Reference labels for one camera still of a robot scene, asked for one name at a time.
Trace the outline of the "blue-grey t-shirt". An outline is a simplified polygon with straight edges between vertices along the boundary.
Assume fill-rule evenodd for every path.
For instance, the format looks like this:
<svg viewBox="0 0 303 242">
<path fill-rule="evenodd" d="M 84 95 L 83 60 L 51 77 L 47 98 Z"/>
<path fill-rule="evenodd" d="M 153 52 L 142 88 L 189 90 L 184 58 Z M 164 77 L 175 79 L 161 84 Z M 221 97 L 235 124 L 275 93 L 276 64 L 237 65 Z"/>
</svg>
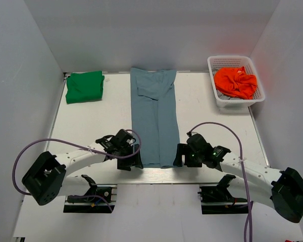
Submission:
<svg viewBox="0 0 303 242">
<path fill-rule="evenodd" d="M 132 128 L 142 142 L 144 167 L 173 167 L 180 142 L 175 97 L 176 70 L 130 70 Z"/>
</svg>

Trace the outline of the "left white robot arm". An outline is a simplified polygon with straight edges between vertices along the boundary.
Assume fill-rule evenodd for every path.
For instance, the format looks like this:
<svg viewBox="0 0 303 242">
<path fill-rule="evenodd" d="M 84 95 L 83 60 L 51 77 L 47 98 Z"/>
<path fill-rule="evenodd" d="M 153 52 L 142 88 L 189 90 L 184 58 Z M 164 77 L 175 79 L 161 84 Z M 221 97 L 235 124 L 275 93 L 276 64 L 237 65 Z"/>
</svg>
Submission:
<svg viewBox="0 0 303 242">
<path fill-rule="evenodd" d="M 131 167 L 143 168 L 140 149 L 141 138 L 133 130 L 120 129 L 115 135 L 106 135 L 88 146 L 80 146 L 60 139 L 55 142 L 76 149 L 53 155 L 41 153 L 22 178 L 22 184 L 38 205 L 50 203 L 56 197 L 66 196 L 78 201 L 104 201 L 96 191 L 97 184 L 89 176 L 72 174 L 93 164 L 102 164 L 115 159 L 119 170 L 130 171 Z"/>
</svg>

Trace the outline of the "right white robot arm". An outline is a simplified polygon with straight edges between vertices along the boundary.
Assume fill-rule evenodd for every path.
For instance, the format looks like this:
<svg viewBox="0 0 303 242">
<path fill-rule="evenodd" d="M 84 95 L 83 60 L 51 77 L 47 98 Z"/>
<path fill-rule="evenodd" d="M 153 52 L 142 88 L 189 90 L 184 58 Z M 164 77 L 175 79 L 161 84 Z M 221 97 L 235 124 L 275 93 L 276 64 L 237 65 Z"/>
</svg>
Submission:
<svg viewBox="0 0 303 242">
<path fill-rule="evenodd" d="M 214 186 L 201 186 L 198 194 L 204 214 L 247 213 L 247 199 L 273 208 L 281 217 L 299 223 L 303 217 L 303 178 L 293 168 L 285 170 L 241 162 L 223 146 L 213 147 L 202 135 L 191 135 L 177 145 L 174 166 L 183 165 L 223 172 Z"/>
</svg>

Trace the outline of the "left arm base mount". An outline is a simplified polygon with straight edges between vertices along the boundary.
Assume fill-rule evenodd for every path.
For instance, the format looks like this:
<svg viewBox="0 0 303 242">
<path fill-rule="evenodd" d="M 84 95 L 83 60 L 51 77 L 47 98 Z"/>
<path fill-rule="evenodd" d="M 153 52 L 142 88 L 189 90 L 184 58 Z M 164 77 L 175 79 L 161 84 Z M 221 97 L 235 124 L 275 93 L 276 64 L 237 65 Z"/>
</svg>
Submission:
<svg viewBox="0 0 303 242">
<path fill-rule="evenodd" d="M 84 195 L 70 195 L 64 213 L 111 214 L 117 199 L 117 186 L 93 185 Z"/>
</svg>

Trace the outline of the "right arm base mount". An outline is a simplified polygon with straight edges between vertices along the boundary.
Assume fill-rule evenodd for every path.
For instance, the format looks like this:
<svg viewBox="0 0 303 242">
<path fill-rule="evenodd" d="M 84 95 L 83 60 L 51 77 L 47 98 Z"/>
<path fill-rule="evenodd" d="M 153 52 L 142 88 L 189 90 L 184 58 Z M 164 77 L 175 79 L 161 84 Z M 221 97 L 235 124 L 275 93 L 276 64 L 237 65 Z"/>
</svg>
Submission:
<svg viewBox="0 0 303 242">
<path fill-rule="evenodd" d="M 197 192 L 203 215 L 247 214 L 247 200 L 233 197 L 226 188 L 201 186 Z"/>
</svg>

